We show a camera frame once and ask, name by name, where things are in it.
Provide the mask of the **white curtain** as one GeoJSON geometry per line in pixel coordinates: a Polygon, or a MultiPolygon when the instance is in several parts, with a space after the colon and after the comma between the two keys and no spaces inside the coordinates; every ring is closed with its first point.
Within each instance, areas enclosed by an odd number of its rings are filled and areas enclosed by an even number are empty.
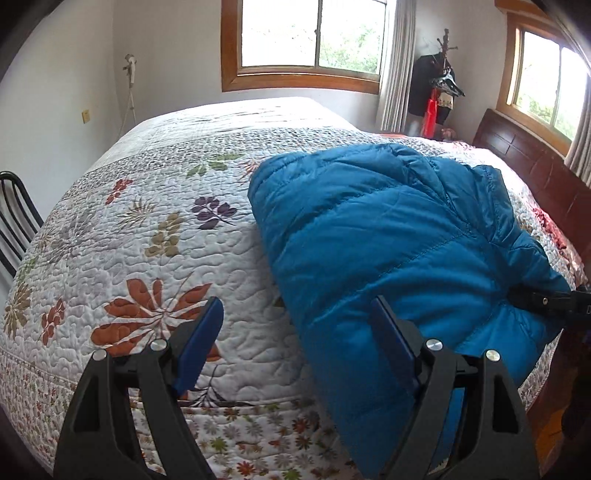
{"type": "Polygon", "coordinates": [[[404,129],[415,58],[417,1],[386,3],[376,127],[381,132],[404,129]]]}
{"type": "Polygon", "coordinates": [[[590,77],[587,77],[586,90],[583,101],[583,109],[577,133],[571,143],[565,160],[567,168],[574,173],[584,184],[590,186],[591,176],[591,89],[590,77]]]}

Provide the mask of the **black metal chair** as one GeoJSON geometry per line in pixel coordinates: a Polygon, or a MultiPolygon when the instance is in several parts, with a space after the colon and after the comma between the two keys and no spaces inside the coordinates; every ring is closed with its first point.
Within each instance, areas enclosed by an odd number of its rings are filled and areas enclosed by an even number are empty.
{"type": "Polygon", "coordinates": [[[1,184],[1,265],[12,277],[22,262],[43,220],[25,184],[11,171],[0,173],[1,184]]]}

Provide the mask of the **wooden framed window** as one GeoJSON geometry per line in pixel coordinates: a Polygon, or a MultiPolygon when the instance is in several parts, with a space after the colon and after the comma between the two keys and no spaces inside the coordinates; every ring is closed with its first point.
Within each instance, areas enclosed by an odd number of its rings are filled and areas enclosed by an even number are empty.
{"type": "Polygon", "coordinates": [[[549,16],[529,1],[497,1],[507,18],[496,110],[568,154],[581,122],[586,66],[549,16]]]}
{"type": "Polygon", "coordinates": [[[376,94],[394,1],[221,3],[221,88],[376,94]]]}

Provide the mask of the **wall mounted white fixture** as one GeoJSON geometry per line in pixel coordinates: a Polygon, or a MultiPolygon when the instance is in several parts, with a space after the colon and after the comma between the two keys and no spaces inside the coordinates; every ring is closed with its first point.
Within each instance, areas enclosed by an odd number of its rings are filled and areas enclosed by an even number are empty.
{"type": "Polygon", "coordinates": [[[123,119],[121,122],[121,126],[119,128],[118,137],[121,137],[124,133],[124,129],[127,125],[128,117],[131,117],[133,121],[133,125],[137,124],[137,116],[135,112],[135,101],[133,95],[133,89],[135,84],[135,76],[136,76],[136,58],[132,54],[127,54],[124,57],[126,61],[126,65],[123,67],[123,71],[126,74],[127,78],[127,100],[126,100],[126,108],[123,114],[123,119]]]}

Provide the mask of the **floral quilted bedspread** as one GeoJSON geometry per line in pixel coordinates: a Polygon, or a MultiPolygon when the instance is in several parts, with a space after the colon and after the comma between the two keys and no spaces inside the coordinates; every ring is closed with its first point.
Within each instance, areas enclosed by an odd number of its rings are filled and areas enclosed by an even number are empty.
{"type": "Polygon", "coordinates": [[[315,101],[250,100],[140,123],[32,239],[1,320],[1,407],[43,472],[90,355],[141,351],[221,298],[224,324],[181,404],[223,479],[359,479],[318,401],[247,190],[277,154],[380,144],[315,101]]]}

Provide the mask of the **red hanging item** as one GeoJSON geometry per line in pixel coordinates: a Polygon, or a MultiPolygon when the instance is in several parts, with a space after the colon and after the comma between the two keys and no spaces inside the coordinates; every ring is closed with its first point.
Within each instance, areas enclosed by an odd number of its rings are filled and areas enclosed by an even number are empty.
{"type": "Polygon", "coordinates": [[[438,90],[433,89],[431,96],[429,97],[427,109],[423,119],[423,126],[421,130],[421,136],[423,138],[432,139],[434,136],[438,115],[438,98],[438,90]]]}

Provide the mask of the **dark wooden headboard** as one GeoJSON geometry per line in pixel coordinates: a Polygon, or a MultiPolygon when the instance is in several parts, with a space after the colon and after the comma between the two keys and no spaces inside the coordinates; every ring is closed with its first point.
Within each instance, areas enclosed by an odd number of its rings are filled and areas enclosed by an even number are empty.
{"type": "Polygon", "coordinates": [[[550,146],[524,128],[488,109],[473,145],[502,159],[526,183],[535,200],[590,266],[590,188],[550,146]]]}

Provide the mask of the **blue puffer jacket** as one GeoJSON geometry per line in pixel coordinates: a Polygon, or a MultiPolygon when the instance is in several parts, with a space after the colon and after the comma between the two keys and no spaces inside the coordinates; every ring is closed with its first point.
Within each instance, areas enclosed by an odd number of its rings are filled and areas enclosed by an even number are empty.
{"type": "Polygon", "coordinates": [[[396,143],[295,152],[263,161],[247,197],[322,402],[367,479],[413,404],[370,327],[375,298],[453,351],[498,351],[516,384],[562,330],[508,300],[519,284],[569,284],[520,228],[492,166],[396,143]]]}

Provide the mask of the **wooden coat rack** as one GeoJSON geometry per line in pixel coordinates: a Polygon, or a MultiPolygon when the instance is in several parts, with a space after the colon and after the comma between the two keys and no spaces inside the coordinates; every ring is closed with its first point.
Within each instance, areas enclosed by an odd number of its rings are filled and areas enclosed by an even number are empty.
{"type": "Polygon", "coordinates": [[[459,96],[459,87],[456,85],[455,79],[451,73],[452,67],[448,61],[448,52],[457,48],[451,47],[449,42],[450,30],[444,29],[443,38],[438,38],[439,45],[441,47],[441,75],[437,77],[434,82],[435,86],[442,92],[448,93],[452,96],[459,96]]]}

